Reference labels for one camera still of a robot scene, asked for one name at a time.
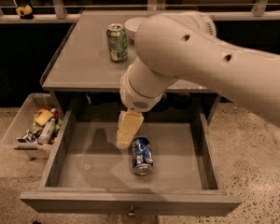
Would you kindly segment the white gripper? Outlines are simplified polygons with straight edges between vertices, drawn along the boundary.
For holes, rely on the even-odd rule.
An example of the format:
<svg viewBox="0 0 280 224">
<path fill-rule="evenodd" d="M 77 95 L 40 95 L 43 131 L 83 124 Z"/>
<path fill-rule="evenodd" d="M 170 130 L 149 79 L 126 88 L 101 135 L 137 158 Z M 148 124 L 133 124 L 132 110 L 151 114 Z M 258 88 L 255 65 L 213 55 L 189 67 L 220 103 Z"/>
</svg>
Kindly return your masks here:
<svg viewBox="0 0 280 224">
<path fill-rule="evenodd" d="M 128 77 L 124 75 L 120 79 L 119 95 L 122 103 L 131 109 L 119 114 L 116 146 L 124 149 L 130 145 L 144 121 L 139 112 L 150 111 L 161 100 L 162 94 L 152 98 L 143 96 L 133 89 Z"/>
</svg>

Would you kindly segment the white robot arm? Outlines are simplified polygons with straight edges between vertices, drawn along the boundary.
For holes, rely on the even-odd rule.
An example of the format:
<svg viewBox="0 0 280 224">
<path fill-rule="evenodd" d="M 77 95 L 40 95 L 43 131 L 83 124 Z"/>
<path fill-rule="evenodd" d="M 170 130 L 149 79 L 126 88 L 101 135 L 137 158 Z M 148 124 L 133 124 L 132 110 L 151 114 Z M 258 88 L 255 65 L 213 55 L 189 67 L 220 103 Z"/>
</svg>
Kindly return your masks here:
<svg viewBox="0 0 280 224">
<path fill-rule="evenodd" d="M 142 114 L 178 80 L 215 91 L 280 128 L 280 55 L 225 43 L 214 29 L 195 11 L 161 13 L 139 25 L 136 59 L 120 81 L 127 109 L 119 115 L 117 147 L 130 145 Z"/>
</svg>

